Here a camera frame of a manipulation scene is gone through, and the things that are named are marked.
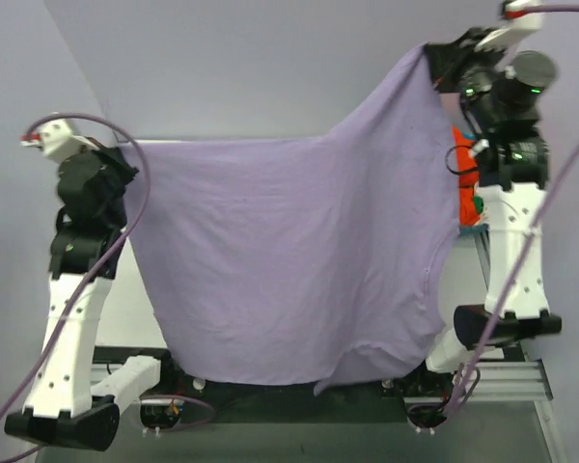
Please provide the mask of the purple t shirt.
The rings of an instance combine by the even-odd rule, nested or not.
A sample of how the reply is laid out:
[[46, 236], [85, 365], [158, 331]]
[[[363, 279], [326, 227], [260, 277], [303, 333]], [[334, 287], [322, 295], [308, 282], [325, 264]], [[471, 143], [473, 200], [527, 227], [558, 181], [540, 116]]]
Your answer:
[[144, 145], [130, 243], [180, 368], [322, 390], [418, 366], [444, 326], [452, 142], [415, 48], [326, 134]]

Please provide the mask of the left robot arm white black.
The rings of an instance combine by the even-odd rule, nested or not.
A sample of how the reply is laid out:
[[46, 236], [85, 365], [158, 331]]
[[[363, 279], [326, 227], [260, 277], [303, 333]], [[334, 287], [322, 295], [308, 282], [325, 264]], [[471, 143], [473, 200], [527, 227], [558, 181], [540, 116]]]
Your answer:
[[144, 392], [168, 395], [174, 371], [136, 355], [91, 383], [100, 315], [116, 278], [129, 225], [123, 196], [138, 170], [117, 148], [83, 148], [59, 165], [63, 203], [50, 246], [50, 307], [41, 362], [6, 434], [45, 447], [105, 451], [120, 416]]

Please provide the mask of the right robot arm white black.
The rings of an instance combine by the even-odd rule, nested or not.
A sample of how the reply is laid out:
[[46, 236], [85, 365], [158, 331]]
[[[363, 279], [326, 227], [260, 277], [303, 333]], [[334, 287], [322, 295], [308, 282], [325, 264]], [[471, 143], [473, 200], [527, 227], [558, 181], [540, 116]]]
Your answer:
[[521, 52], [499, 68], [507, 45], [484, 48], [494, 30], [471, 28], [449, 43], [430, 43], [425, 52], [440, 94], [455, 93], [475, 142], [475, 188], [488, 228], [487, 293], [477, 305], [455, 309], [453, 327], [426, 360], [410, 367], [409, 385], [420, 394], [440, 386], [482, 349], [557, 335], [561, 318], [550, 312], [541, 265], [538, 209], [549, 179], [546, 142], [538, 130], [538, 99], [555, 81], [546, 55]]

